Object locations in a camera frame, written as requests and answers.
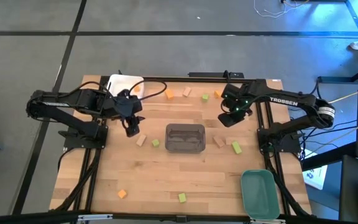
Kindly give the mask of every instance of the small cube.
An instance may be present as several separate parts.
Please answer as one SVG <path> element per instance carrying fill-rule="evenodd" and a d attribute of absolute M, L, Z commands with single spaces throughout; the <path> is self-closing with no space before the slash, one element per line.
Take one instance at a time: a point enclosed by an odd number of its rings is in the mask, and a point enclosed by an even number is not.
<path fill-rule="evenodd" d="M 185 96 L 185 97 L 189 96 L 190 92 L 191 92 L 191 88 L 190 88 L 190 87 L 186 87 L 186 88 L 185 88 L 185 91 L 183 91 L 183 96 Z"/>
<path fill-rule="evenodd" d="M 178 197 L 179 197 L 179 202 L 180 203 L 186 202 L 186 194 L 185 193 L 178 194 Z"/>
<path fill-rule="evenodd" d="M 118 192 L 118 197 L 120 197 L 121 199 L 123 199 L 126 195 L 127 195 L 127 192 L 125 190 L 120 190 Z"/>
<path fill-rule="evenodd" d="M 234 152 L 235 152 L 236 154 L 242 153 L 242 150 L 241 150 L 241 148 L 240 148 L 240 145 L 239 145 L 239 143 L 238 143 L 237 141 L 234 141 L 231 145 L 233 146 Z"/>
<path fill-rule="evenodd" d="M 172 92 L 172 90 L 166 89 L 166 90 L 165 90 L 165 95 L 167 96 L 167 99 L 168 99 L 168 100 L 172 100 L 172 99 L 173 99 L 173 92 Z"/>
<path fill-rule="evenodd" d="M 139 87 L 139 85 L 135 86 L 134 91 L 135 91 L 135 93 L 140 92 L 140 87 Z"/>
<path fill-rule="evenodd" d="M 138 146 L 143 146 L 144 141 L 146 140 L 146 135 L 142 134 L 139 139 L 137 139 L 136 144 Z"/>
<path fill-rule="evenodd" d="M 224 142 L 222 141 L 222 139 L 220 139 L 220 138 L 217 137 L 217 136 L 214 137 L 214 142 L 216 143 L 216 145 L 217 145 L 218 147 L 224 146 Z"/>
<path fill-rule="evenodd" d="M 220 98 L 221 97 L 221 95 L 222 95 L 222 91 L 219 91 L 219 90 L 215 90 L 215 92 L 214 92 L 214 96 L 215 96 L 215 98 Z"/>
<path fill-rule="evenodd" d="M 208 98 L 209 98 L 209 95 L 208 94 L 203 94 L 203 102 L 207 102 L 208 101 Z"/>
<path fill-rule="evenodd" d="M 159 141 L 158 139 L 154 139 L 154 140 L 152 141 L 152 144 L 153 144 L 154 147 L 159 147 L 160 141 Z"/>

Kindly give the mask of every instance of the teal plastic bin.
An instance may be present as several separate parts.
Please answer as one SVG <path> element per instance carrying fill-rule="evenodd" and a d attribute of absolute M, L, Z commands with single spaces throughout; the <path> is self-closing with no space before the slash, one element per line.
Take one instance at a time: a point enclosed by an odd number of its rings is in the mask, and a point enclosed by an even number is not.
<path fill-rule="evenodd" d="M 252 219 L 273 220 L 280 215 L 273 174 L 268 170 L 247 170 L 241 175 L 244 209 Z"/>

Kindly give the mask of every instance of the green block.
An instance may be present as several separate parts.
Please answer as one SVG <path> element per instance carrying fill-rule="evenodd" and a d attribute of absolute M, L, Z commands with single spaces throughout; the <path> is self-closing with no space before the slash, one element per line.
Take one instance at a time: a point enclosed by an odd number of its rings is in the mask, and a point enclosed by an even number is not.
<path fill-rule="evenodd" d="M 204 102 L 207 102 L 207 101 L 208 101 L 208 98 L 209 98 L 209 95 L 208 95 L 208 94 L 203 94 L 203 101 L 204 101 Z"/>
<path fill-rule="evenodd" d="M 236 154 L 242 153 L 242 150 L 241 150 L 241 148 L 240 148 L 240 145 L 239 145 L 239 143 L 238 143 L 237 141 L 234 141 L 231 145 L 233 146 L 234 152 L 235 152 Z"/>
<path fill-rule="evenodd" d="M 180 203 L 186 202 L 186 194 L 185 193 L 178 194 L 178 196 L 179 196 Z"/>
<path fill-rule="evenodd" d="M 159 147 L 160 141 L 159 141 L 158 139 L 154 139 L 154 140 L 152 141 L 152 144 L 153 144 L 154 147 Z"/>

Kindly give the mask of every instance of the white paper plate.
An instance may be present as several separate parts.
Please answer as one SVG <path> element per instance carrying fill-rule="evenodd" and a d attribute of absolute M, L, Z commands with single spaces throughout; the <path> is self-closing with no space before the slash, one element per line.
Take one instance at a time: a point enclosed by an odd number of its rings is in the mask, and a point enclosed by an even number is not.
<path fill-rule="evenodd" d="M 120 91 L 124 89 L 129 90 L 132 86 L 140 81 L 143 81 L 142 77 L 114 74 L 110 76 L 108 89 L 113 96 L 117 96 Z M 132 90 L 131 95 L 136 95 L 138 98 L 142 98 L 144 92 L 144 83 L 141 83 L 138 86 L 140 87 L 140 91 L 135 92 Z"/>

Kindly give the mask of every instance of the wooden table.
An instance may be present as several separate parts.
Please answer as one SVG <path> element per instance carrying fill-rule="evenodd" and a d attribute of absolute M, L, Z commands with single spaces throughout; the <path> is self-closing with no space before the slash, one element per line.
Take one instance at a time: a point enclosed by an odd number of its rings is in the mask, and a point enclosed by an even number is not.
<path fill-rule="evenodd" d="M 85 75 L 83 82 L 100 81 L 101 76 Z M 267 80 L 270 88 L 282 89 L 280 80 Z M 215 90 L 223 90 L 225 83 L 168 82 L 174 99 L 165 94 L 142 102 L 146 119 L 139 127 L 147 139 L 142 147 L 136 145 L 140 134 L 127 138 L 119 121 L 108 121 L 109 133 L 101 154 L 92 212 L 153 213 L 187 215 L 247 215 L 242 206 L 240 176 L 245 170 L 264 169 L 259 153 L 256 129 L 256 113 L 245 121 L 225 128 L 218 120 L 222 99 L 214 97 Z M 186 86 L 191 88 L 188 98 L 182 96 Z M 145 83 L 145 95 L 162 89 L 161 83 Z M 97 88 L 88 85 L 84 88 Z M 206 103 L 202 94 L 209 94 Z M 288 121 L 286 106 L 272 103 L 273 120 Z M 268 127 L 264 106 L 265 127 Z M 90 116 L 75 112 L 83 120 Z M 202 124 L 206 130 L 206 149 L 200 154 L 171 154 L 164 146 L 165 128 L 171 123 Z M 213 137 L 219 136 L 226 145 L 218 148 Z M 154 148 L 151 141 L 158 139 Z M 235 154 L 231 143 L 238 141 L 242 153 Z M 56 208 L 77 184 L 83 161 L 84 149 L 67 154 L 60 166 L 50 208 Z M 300 163 L 294 155 L 280 153 L 285 183 L 295 200 L 307 212 L 311 212 Z M 127 197 L 120 199 L 118 191 L 124 189 Z M 87 187 L 81 198 L 85 206 Z M 180 203 L 178 194 L 186 193 L 187 202 Z M 278 194 L 280 209 L 282 201 Z"/>

